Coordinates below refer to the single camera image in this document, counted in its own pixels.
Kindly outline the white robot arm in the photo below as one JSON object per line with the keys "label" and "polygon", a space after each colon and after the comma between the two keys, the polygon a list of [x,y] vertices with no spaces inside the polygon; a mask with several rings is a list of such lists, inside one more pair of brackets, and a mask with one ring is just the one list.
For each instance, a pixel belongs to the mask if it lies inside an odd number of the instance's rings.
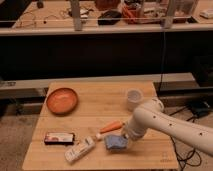
{"label": "white robot arm", "polygon": [[133,110],[122,134],[131,141],[137,141],[151,128],[213,157],[213,128],[168,116],[163,111],[164,105],[159,99],[145,101]]}

